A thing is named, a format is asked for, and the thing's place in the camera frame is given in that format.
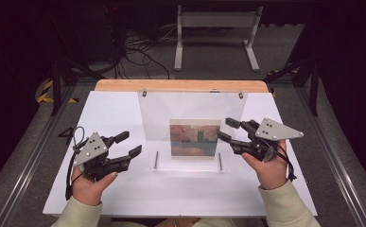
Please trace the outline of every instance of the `painting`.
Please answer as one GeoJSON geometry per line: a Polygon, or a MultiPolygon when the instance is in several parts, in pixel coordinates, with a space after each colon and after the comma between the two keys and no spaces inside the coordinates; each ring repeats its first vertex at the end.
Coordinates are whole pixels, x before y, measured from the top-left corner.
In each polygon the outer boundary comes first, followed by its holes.
{"type": "Polygon", "coordinates": [[[220,119],[170,119],[173,159],[213,159],[220,119]]]}

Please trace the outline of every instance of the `robotic hand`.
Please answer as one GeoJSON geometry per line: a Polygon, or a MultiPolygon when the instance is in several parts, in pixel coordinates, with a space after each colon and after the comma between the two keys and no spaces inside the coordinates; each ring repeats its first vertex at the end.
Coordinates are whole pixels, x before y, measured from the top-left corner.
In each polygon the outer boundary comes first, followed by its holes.
{"type": "Polygon", "coordinates": [[[292,181],[296,179],[294,175],[294,168],[289,161],[285,150],[285,155],[277,151],[278,140],[291,139],[303,137],[304,134],[296,131],[278,122],[264,118],[261,124],[254,120],[251,121],[237,121],[233,118],[226,118],[226,125],[239,129],[240,127],[248,133],[248,138],[251,142],[243,142],[232,139],[232,136],[219,131],[218,138],[226,143],[229,143],[233,149],[234,154],[241,155],[247,152],[255,157],[260,162],[269,162],[276,156],[279,156],[288,163],[288,178],[292,181]]]}
{"type": "Polygon", "coordinates": [[[128,131],[123,131],[115,137],[111,136],[109,138],[99,136],[97,132],[94,132],[91,137],[87,138],[85,141],[74,145],[74,154],[70,160],[67,172],[65,198],[69,200],[72,196],[72,184],[70,184],[72,166],[79,166],[82,174],[87,174],[88,176],[95,178],[96,181],[99,181],[112,172],[120,173],[127,171],[131,159],[141,153],[141,145],[130,150],[129,154],[126,156],[114,159],[109,159],[107,156],[109,155],[109,147],[111,147],[113,143],[118,144],[129,137],[130,133],[128,131]]]}

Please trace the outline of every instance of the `clear acrylic panel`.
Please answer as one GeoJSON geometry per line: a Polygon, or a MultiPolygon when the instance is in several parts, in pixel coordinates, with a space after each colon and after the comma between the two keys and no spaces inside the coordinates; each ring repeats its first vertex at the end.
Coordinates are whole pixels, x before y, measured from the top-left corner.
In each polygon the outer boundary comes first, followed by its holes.
{"type": "Polygon", "coordinates": [[[225,118],[241,119],[247,94],[138,92],[153,171],[228,170],[231,148],[218,131],[235,135],[225,118]]]}

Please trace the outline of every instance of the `white table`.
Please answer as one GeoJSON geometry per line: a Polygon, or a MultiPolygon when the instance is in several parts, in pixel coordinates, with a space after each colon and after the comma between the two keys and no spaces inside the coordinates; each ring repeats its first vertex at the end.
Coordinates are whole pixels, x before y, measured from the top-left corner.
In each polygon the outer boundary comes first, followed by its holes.
{"type": "MultiPolygon", "coordinates": [[[[241,120],[261,122],[264,117],[281,122],[272,94],[248,93],[241,120]]],[[[130,169],[120,173],[104,192],[104,216],[250,218],[266,215],[255,172],[225,143],[229,158],[224,164],[224,172],[153,171],[136,92],[91,92],[78,125],[84,127],[85,136],[93,131],[103,136],[122,131],[131,133],[129,139],[110,148],[109,158],[126,155],[128,150],[143,145],[142,153],[131,161],[130,169]]],[[[237,131],[235,138],[248,140],[244,130],[237,131]]],[[[64,198],[65,178],[72,153],[70,145],[53,183],[44,214],[59,215],[67,203],[64,198]]],[[[316,216],[315,206],[289,141],[288,156],[298,177],[293,182],[294,186],[316,216]]]]}

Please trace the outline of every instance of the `dark background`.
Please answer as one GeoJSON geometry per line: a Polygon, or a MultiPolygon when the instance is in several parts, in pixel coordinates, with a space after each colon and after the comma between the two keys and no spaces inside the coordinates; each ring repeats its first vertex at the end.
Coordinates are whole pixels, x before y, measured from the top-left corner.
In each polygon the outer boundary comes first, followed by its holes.
{"type": "MultiPolygon", "coordinates": [[[[356,16],[342,18],[343,26],[335,27],[337,34],[326,43],[319,65],[337,119],[366,169],[366,4],[354,6],[348,15],[356,16]]],[[[162,35],[157,27],[176,22],[177,9],[173,6],[117,10],[124,13],[124,23],[117,22],[121,28],[133,27],[152,39],[162,35]]],[[[310,12],[311,7],[265,7],[261,24],[304,24],[310,12]]],[[[323,20],[316,18],[320,23],[308,27],[312,32],[301,38],[294,60],[308,54],[334,14],[330,10],[323,20]]],[[[96,4],[31,10],[23,1],[0,1],[0,170],[39,108],[35,92],[51,75],[54,51],[50,48],[57,47],[58,53],[81,64],[119,57],[108,19],[103,7],[96,4]],[[43,31],[40,22],[51,26],[43,31]],[[50,42],[44,36],[50,36],[50,42]]]]}

